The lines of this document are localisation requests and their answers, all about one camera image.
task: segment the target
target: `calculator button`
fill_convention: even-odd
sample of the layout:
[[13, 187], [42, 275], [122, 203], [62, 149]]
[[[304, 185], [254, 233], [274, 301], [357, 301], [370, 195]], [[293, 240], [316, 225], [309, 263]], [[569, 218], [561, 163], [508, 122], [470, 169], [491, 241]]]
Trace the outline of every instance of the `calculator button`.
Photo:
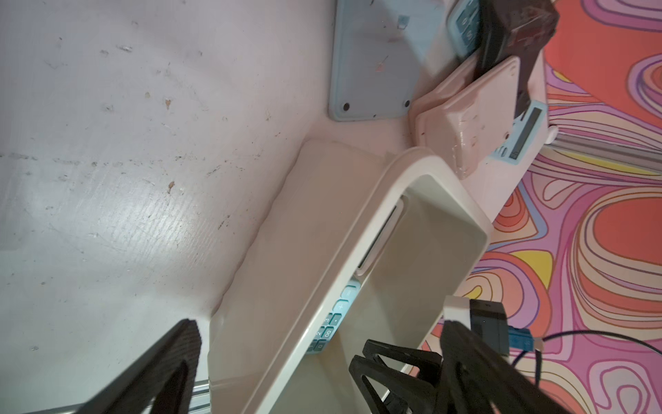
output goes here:
[[339, 313], [333, 315], [333, 318], [331, 318], [331, 323], [329, 323], [329, 325], [335, 327], [338, 324], [338, 322], [340, 322], [340, 318], [342, 318], [342, 315]]
[[471, 22], [471, 13], [467, 10], [464, 9], [462, 10], [462, 13], [459, 14], [459, 17], [457, 18], [457, 30], [462, 33], [464, 30], [469, 26], [469, 23]]
[[478, 34], [478, 30], [481, 28], [481, 19], [478, 15], [473, 15], [469, 19], [469, 27], [467, 29], [473, 30], [475, 34]]
[[476, 40], [476, 32], [470, 27], [462, 33], [462, 41], [464, 41], [464, 44], [466, 47], [471, 48]]
[[349, 309], [349, 307], [350, 307], [349, 301], [339, 300], [333, 306], [333, 312], [334, 313], [346, 312], [347, 309]]
[[333, 328], [332, 327], [326, 328], [326, 330], [322, 334], [322, 339], [326, 339], [326, 340], [331, 339], [331, 334], [332, 333], [333, 333]]
[[324, 349], [324, 345], [326, 345], [325, 340], [318, 340], [313, 351], [320, 352], [322, 349]]
[[322, 334], [324, 333], [324, 327], [320, 327], [319, 331], [315, 334], [315, 339], [319, 339], [322, 337]]
[[347, 299], [348, 301], [353, 300], [356, 297], [356, 287], [354, 286], [345, 286], [342, 293], [340, 294], [340, 299]]
[[464, 9], [469, 13], [469, 16], [471, 16], [474, 11], [478, 10], [478, 5], [478, 0], [471, 0], [467, 3], [467, 6]]

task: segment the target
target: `cream plastic holder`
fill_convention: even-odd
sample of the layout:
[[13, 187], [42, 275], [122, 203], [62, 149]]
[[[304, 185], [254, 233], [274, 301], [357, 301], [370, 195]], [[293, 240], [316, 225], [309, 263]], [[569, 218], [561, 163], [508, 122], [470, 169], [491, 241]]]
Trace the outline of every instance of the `cream plastic holder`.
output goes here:
[[466, 88], [473, 81], [476, 73], [476, 63], [478, 62], [478, 52], [474, 52], [464, 62], [460, 64], [442, 83], [429, 93], [412, 102], [409, 109], [409, 127], [411, 131], [416, 130], [416, 118], [425, 111], [438, 107], [448, 99], [457, 95], [462, 89]]
[[[463, 64], [456, 76], [435, 89], [438, 97], [448, 96], [442, 91], [460, 92], [417, 115], [414, 126], [416, 144], [441, 156], [460, 179], [508, 138], [520, 73], [520, 59], [511, 56], [462, 89], [472, 65], [475, 62]], [[421, 105], [431, 104], [424, 100]]]
[[[322, 352], [305, 355], [403, 196], [342, 326]], [[420, 346], [491, 229], [428, 149], [387, 166], [345, 144], [308, 141], [212, 317], [213, 412], [369, 413], [348, 372], [352, 357], [369, 338]]]

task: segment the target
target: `teal calculator button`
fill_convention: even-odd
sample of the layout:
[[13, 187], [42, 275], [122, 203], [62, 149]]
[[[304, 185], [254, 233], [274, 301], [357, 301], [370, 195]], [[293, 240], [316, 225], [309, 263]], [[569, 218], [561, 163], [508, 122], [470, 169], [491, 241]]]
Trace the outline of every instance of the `teal calculator button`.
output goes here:
[[353, 300], [356, 297], [358, 289], [354, 286], [345, 286], [342, 293], [340, 294], [340, 299], [347, 299], [348, 301]]
[[464, 44], [471, 48], [476, 41], [476, 32], [473, 30], [473, 27], [469, 27], [464, 33], [462, 33], [462, 40]]
[[464, 30], [469, 27], [469, 23], [471, 23], [471, 12], [469, 12], [467, 9], [464, 9], [464, 11], [460, 13], [459, 17], [457, 18], [457, 31], [460, 33], [464, 32]]
[[324, 333], [324, 327], [320, 327], [317, 333], [315, 334], [315, 339], [321, 338], [323, 333]]
[[313, 348], [313, 351], [320, 352], [322, 349], [324, 349], [325, 345], [326, 345], [325, 340], [318, 340], [317, 343], [315, 344], [315, 347]]
[[333, 335], [333, 328], [328, 327], [328, 328], [326, 328], [326, 330], [322, 334], [322, 339], [329, 340], [329, 339], [331, 339], [331, 335]]
[[335, 327], [338, 324], [338, 322], [340, 322], [340, 318], [342, 318], [342, 315], [339, 313], [333, 315], [333, 318], [331, 318], [331, 323], [329, 323], [329, 325]]
[[474, 11], [478, 10], [478, 0], [470, 0], [470, 2], [467, 3], [465, 10], [469, 13], [469, 16], [471, 16]]
[[334, 313], [344, 313], [347, 311], [347, 309], [350, 308], [350, 302], [349, 301], [344, 301], [344, 300], [339, 300], [336, 302], [336, 304], [333, 306], [333, 312]]

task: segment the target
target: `white surface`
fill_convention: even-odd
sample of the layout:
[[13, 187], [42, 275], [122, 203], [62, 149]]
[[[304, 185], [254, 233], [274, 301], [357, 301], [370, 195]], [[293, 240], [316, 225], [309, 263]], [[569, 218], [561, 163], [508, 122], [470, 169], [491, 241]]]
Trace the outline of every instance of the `white surface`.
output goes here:
[[[206, 378], [209, 317], [302, 139], [410, 145], [406, 119], [326, 116], [334, 13], [333, 0], [0, 3], [0, 412], [89, 399], [184, 317]], [[420, 94], [453, 70], [444, 52], [433, 42]], [[463, 183], [490, 219], [533, 150]]]
[[[459, 75], [453, 82], [464, 84], [464, 68], [455, 71]], [[519, 74], [520, 59], [506, 58], [446, 102], [417, 116], [414, 141], [442, 157], [461, 180], [466, 178], [508, 138]]]
[[471, 299], [447, 295], [444, 299], [444, 320], [457, 321], [471, 329]]
[[[388, 168], [380, 161], [336, 142], [303, 146], [210, 323], [215, 411], [269, 413], [294, 372], [297, 391], [277, 412], [365, 412], [342, 385], [352, 382], [352, 357], [369, 338], [420, 346], [443, 295], [482, 257], [492, 225], [441, 158], [411, 148]], [[305, 356], [321, 363], [307, 375], [301, 358], [403, 195], [409, 207], [334, 340]]]

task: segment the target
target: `calculator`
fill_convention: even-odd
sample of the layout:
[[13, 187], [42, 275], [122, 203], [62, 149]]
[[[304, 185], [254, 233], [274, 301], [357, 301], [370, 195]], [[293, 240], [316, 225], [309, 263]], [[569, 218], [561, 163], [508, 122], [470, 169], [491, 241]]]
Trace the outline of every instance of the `calculator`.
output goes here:
[[464, 60], [478, 49], [481, 11], [479, 0], [459, 0], [448, 15], [448, 34], [455, 53]]

